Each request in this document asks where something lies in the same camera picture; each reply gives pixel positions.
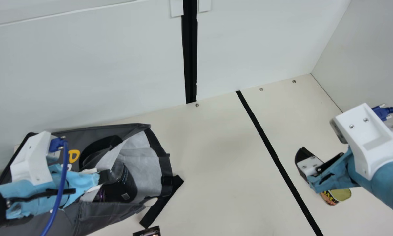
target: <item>black vertical strip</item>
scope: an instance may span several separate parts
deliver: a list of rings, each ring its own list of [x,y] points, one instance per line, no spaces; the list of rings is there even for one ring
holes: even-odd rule
[[[309,212],[309,209],[307,209],[306,204],[303,202],[303,199],[301,198],[299,192],[297,191],[296,187],[294,186],[293,182],[291,181],[290,177],[288,176],[287,172],[285,171],[284,167],[282,166],[281,162],[279,161],[278,155],[276,154],[273,146],[271,145],[270,141],[268,140],[264,130],[262,129],[261,125],[259,124],[258,120],[255,117],[255,114],[252,112],[250,109],[248,103],[246,102],[245,98],[243,97],[243,94],[241,91],[236,91],[237,96],[239,97],[240,101],[242,102],[243,107],[245,108],[246,112],[248,113],[249,117],[251,118],[253,124],[256,127],[256,130],[258,130],[259,135],[261,136],[262,141],[264,141],[264,144],[266,148],[268,149],[268,152],[270,153],[274,163],[276,164],[279,172],[282,175],[282,178],[284,178],[285,183],[287,184],[288,188],[290,189],[291,193],[293,194],[294,198],[296,199],[297,203],[299,204],[301,211],[303,211],[304,216],[306,217],[307,221],[309,222],[310,226],[312,227],[313,231],[316,233],[317,236],[323,236],[321,229],[319,229],[318,225],[316,224],[316,221],[312,217],[312,215]]]
[[[197,101],[197,0],[183,0],[182,46],[186,103]]]

